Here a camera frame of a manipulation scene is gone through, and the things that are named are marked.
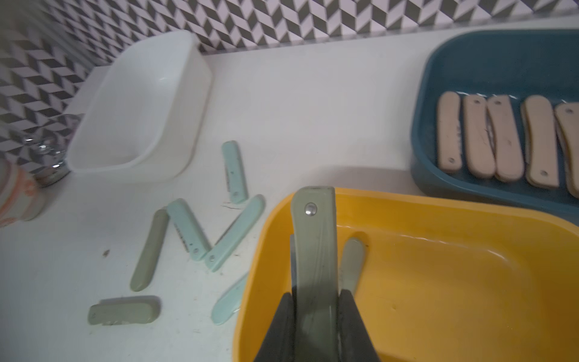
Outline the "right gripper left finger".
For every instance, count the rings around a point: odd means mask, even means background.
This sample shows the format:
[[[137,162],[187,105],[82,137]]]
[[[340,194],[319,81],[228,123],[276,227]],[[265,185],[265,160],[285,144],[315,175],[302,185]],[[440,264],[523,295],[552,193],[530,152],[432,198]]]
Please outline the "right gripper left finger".
[[[254,362],[294,361],[295,313],[293,295],[285,293],[279,302],[262,345],[253,360]]]

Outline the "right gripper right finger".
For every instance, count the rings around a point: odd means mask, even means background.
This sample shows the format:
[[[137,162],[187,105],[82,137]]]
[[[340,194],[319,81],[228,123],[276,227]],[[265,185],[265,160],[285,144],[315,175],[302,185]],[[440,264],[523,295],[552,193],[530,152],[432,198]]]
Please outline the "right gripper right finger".
[[[342,289],[338,301],[340,361],[380,361],[351,291]]]

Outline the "yellow storage box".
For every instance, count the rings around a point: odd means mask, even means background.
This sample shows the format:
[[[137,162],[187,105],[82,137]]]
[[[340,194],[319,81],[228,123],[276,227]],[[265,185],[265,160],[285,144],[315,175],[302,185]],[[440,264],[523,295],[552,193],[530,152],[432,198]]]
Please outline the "yellow storage box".
[[[550,214],[336,190],[366,247],[355,301],[383,361],[576,361],[578,228]]]

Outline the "olive knife horizontal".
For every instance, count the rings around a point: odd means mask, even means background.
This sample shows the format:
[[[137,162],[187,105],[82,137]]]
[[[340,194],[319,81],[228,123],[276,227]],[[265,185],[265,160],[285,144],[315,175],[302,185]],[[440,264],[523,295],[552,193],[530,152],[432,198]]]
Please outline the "olive knife horizontal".
[[[161,300],[154,296],[101,300],[90,307],[90,325],[150,324],[161,314]]]

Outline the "white storage box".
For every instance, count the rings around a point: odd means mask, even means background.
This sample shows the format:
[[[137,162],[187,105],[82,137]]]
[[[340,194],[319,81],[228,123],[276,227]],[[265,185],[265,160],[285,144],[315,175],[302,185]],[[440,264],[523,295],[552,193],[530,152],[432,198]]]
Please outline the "white storage box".
[[[127,183],[174,178],[191,161],[213,74],[186,30],[153,36],[114,61],[66,151],[78,175]]]

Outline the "dark teal storage box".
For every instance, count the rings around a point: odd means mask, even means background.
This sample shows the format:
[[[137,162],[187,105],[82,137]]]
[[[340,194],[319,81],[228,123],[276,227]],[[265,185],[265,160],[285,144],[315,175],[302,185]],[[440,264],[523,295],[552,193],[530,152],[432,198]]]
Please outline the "dark teal storage box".
[[[523,101],[534,95],[552,106],[578,101],[577,30],[497,30],[450,39],[428,59],[413,116],[411,175],[423,193],[438,198],[529,208],[578,223],[578,200],[565,180],[557,189],[520,179],[479,179],[463,167],[447,174],[437,165],[437,103],[446,91],[461,96],[508,95],[520,137]]]

